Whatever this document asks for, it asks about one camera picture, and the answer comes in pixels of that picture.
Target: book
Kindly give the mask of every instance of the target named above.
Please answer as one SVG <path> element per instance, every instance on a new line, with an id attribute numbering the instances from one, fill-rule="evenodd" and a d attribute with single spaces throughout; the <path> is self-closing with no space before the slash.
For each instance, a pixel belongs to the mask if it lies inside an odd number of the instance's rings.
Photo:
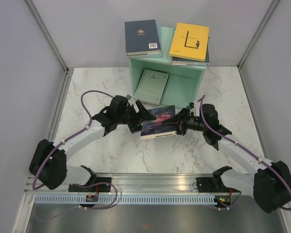
<path id="1" fill-rule="evenodd" d="M 141 129 L 141 139 L 150 139 L 177 134 L 177 124 L 165 124 L 162 121 L 176 114 L 174 105 L 148 110 L 156 120 L 145 121 Z"/>
<path id="2" fill-rule="evenodd" d="M 209 27 L 178 23 L 169 55 L 204 62 Z"/>
<path id="3" fill-rule="evenodd" d="M 157 32 L 159 34 L 159 40 L 161 45 L 161 53 L 156 54 L 141 54 L 141 55 L 130 55 L 129 58 L 162 58 L 163 48 L 162 48 L 162 28 L 159 24 L 157 26 Z"/>
<path id="4" fill-rule="evenodd" d="M 159 105 L 169 74 L 145 69 L 134 94 L 135 100 Z"/>
<path id="5" fill-rule="evenodd" d="M 127 56 L 161 53 L 156 21 L 125 22 L 125 44 Z"/>
<path id="6" fill-rule="evenodd" d="M 173 61 L 171 64 L 174 66 L 208 66 L 209 64 L 208 46 L 207 46 L 206 58 L 204 62 L 199 62 L 199 61 L 179 58 L 179 57 L 173 57 Z"/>

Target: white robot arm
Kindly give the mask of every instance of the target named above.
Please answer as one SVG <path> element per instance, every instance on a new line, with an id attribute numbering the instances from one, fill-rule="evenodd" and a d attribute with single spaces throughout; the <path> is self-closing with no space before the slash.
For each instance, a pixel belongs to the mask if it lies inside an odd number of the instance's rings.
<path id="1" fill-rule="evenodd" d="M 110 106 L 92 117 L 88 125 L 67 139 L 39 142 L 29 171 L 49 189 L 66 183 L 89 185 L 95 183 L 96 175 L 85 167 L 67 166 L 67 160 L 90 142 L 106 136 L 119 124 L 127 124 L 132 133 L 141 130 L 144 120 L 154 120 L 144 106 L 136 101 L 137 113 L 123 96 L 115 96 Z M 285 163 L 272 162 L 255 156 L 245 145 L 238 142 L 232 132 L 219 124 L 218 113 L 211 104 L 201 104 L 200 116 L 194 116 L 190 103 L 177 115 L 164 121 L 177 125 L 177 134 L 185 135 L 187 130 L 203 132 L 206 142 L 215 149 L 230 156 L 248 174 L 236 172 L 225 166 L 213 173 L 213 183 L 218 190 L 233 188 L 253 197 L 259 207 L 271 213 L 291 201 L 291 175 Z"/>

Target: white marble table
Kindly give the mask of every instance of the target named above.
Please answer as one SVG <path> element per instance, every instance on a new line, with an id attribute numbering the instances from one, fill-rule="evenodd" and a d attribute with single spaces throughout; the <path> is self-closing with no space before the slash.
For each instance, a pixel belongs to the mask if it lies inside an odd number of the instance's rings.
<path id="1" fill-rule="evenodd" d="M 67 136 L 88 121 L 80 97 L 83 92 L 93 89 L 111 95 L 132 95 L 128 67 L 76 68 L 56 138 Z M 205 103 L 214 104 L 220 123 L 262 156 L 258 134 L 237 68 L 208 68 L 197 99 L 203 94 L 206 94 Z M 91 93 L 84 97 L 92 115 L 109 105 L 110 101 L 109 97 L 102 94 Z M 118 126 L 117 130 L 106 137 L 81 149 L 68 164 L 86 165 L 95 172 L 112 173 L 212 173 L 225 165 L 245 172 L 232 159 L 209 146 L 202 133 L 188 131 L 185 136 L 141 140 L 140 133 L 131 134 L 125 125 Z"/>

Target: mint green shelf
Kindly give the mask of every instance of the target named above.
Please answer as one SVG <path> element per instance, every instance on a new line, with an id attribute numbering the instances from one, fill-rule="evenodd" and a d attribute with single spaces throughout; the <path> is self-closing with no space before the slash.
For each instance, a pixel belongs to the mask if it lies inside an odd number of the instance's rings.
<path id="1" fill-rule="evenodd" d="M 186 107 L 196 98 L 205 67 L 173 66 L 169 56 L 174 28 L 162 27 L 162 58 L 130 58 L 129 70 L 132 92 L 135 94 L 144 69 L 167 72 L 170 76 L 160 105 Z"/>

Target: white wall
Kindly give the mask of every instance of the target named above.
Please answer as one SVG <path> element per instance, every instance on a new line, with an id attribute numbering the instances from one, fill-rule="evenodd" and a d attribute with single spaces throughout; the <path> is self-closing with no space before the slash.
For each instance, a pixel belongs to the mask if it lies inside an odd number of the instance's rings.
<path id="1" fill-rule="evenodd" d="M 22 0 L 0 0 L 0 233 L 12 231 L 64 72 Z"/>
<path id="2" fill-rule="evenodd" d="M 124 21 L 210 27 L 210 64 L 236 66 L 272 0 L 32 0 L 69 67 L 128 66 Z"/>
<path id="3" fill-rule="evenodd" d="M 266 154 L 291 172 L 291 0 L 281 1 L 242 72 Z"/>

